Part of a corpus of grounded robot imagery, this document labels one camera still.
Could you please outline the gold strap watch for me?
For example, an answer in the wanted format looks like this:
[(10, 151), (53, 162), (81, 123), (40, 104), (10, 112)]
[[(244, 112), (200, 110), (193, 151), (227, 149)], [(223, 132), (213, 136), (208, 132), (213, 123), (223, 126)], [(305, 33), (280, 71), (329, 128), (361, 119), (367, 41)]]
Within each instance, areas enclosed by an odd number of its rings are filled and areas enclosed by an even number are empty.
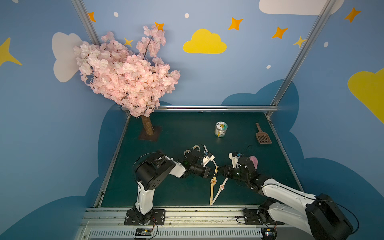
[(214, 203), (214, 187), (216, 183), (217, 183), (217, 178), (213, 177), (210, 181), (210, 184), (211, 184), (210, 206), (212, 206)]

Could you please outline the pink cloth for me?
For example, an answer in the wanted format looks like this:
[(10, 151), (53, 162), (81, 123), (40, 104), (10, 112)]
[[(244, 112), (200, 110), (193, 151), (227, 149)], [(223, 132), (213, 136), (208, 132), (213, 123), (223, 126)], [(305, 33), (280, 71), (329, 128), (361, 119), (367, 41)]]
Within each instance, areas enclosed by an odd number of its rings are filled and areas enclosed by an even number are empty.
[(257, 167), (258, 167), (258, 159), (255, 156), (250, 156), (249, 160), (253, 163), (254, 168), (257, 169)]

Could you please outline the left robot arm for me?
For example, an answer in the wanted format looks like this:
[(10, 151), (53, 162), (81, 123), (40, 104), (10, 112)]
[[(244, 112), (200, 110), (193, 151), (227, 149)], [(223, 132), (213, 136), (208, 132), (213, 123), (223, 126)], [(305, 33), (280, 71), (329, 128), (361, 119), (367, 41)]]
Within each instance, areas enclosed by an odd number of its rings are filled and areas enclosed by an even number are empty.
[(196, 175), (205, 179), (212, 177), (213, 184), (216, 184), (219, 166), (215, 162), (215, 156), (207, 150), (206, 146), (201, 149), (200, 146), (195, 145), (185, 150), (182, 161), (176, 161), (162, 151), (147, 153), (143, 157), (146, 159), (134, 170), (138, 195), (133, 210), (140, 225), (147, 225), (154, 219), (155, 189), (167, 176), (186, 178)]

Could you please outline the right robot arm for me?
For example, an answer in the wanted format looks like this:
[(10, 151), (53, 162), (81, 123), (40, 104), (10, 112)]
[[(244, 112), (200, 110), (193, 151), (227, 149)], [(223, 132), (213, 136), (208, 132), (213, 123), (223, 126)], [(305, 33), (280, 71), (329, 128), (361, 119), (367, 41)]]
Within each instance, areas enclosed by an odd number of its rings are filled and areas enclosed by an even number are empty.
[(244, 182), (253, 192), (268, 199), (258, 207), (258, 219), (262, 224), (285, 223), (316, 240), (346, 240), (358, 231), (343, 213), (344, 207), (330, 196), (301, 192), (260, 174), (250, 157), (232, 159), (233, 163), (219, 167), (218, 173), (227, 179)]

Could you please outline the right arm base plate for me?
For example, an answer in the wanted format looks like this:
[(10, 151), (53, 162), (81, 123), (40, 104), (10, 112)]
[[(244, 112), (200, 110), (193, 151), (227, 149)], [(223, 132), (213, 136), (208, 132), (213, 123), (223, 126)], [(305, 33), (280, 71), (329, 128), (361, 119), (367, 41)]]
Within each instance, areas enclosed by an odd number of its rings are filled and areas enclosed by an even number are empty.
[(272, 219), (266, 208), (248, 209), (242, 210), (246, 225), (283, 225), (284, 223), (277, 222)]

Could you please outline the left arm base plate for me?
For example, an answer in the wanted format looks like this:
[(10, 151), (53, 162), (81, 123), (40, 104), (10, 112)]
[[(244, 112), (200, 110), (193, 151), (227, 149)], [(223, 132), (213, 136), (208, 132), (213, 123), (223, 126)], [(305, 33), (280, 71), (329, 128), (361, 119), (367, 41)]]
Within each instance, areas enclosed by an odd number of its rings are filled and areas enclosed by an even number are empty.
[(166, 210), (150, 210), (147, 214), (142, 215), (137, 209), (129, 209), (125, 216), (125, 226), (138, 225), (158, 225), (165, 224)]

